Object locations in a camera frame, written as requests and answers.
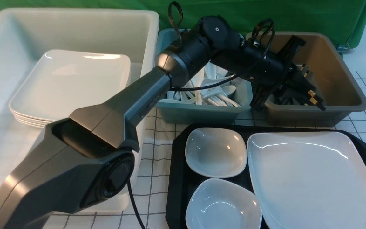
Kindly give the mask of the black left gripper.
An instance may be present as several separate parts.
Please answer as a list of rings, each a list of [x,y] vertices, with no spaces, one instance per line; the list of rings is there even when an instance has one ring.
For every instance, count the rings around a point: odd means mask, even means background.
[[[251,70],[250,79],[257,85],[250,106],[260,111],[270,96],[279,104],[292,103],[296,98],[308,97],[314,87],[305,79],[300,68],[293,63],[297,52],[306,44],[292,35],[278,53],[267,52]]]

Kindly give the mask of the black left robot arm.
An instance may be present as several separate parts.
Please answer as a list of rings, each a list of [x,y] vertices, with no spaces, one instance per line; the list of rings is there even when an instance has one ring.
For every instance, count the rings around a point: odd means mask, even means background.
[[[261,21],[245,40],[221,16],[202,17],[157,56],[156,66],[109,100],[79,108],[48,124],[41,141],[0,187],[0,229],[42,229],[56,213],[74,214],[130,187],[136,127],[169,90],[183,90],[207,63],[258,85],[250,106],[260,110],[274,93],[311,100],[312,86],[293,63],[306,44],[292,35],[270,53],[274,22]]]

